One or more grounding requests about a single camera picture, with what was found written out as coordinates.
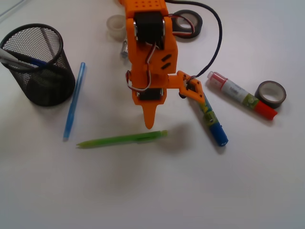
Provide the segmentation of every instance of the black mesh pen holder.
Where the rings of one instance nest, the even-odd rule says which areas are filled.
[[[3,64],[33,103],[54,106],[73,93],[75,78],[63,50],[61,35],[43,24],[21,26],[0,43],[19,61],[21,66]]]

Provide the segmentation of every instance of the red cap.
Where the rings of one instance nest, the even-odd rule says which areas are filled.
[[[273,120],[274,116],[277,115],[277,111],[275,111],[274,109],[267,106],[261,101],[258,102],[254,110],[269,120]]]

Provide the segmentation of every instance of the blue pen cap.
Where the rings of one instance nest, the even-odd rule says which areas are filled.
[[[219,146],[225,146],[228,143],[228,137],[225,135],[223,127],[220,125],[220,123],[215,123],[214,125],[210,126],[210,131]]]

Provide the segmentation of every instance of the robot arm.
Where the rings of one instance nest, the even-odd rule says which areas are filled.
[[[183,72],[169,75],[176,73],[178,48],[165,0],[119,1],[125,6],[132,63],[126,80],[134,103],[143,108],[146,127],[153,127],[156,108],[164,104],[167,89],[179,89],[181,95],[204,103],[198,80],[190,81],[191,77]]]

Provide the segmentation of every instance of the white table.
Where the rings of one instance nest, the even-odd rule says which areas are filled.
[[[81,141],[147,132],[106,20],[123,14],[112,0],[29,0],[0,23],[0,40],[29,23],[56,28],[77,76],[88,71],[69,142],[70,105],[34,106],[0,66],[0,223],[4,229],[305,228],[304,1],[206,0],[220,15],[224,41],[211,71],[254,93],[265,80],[287,100],[272,123],[204,88],[229,138],[211,141],[188,100],[168,92],[152,130],[168,138],[79,150]],[[198,73],[217,44],[215,18],[193,42],[179,42],[178,70]],[[200,79],[205,82],[206,75]]]

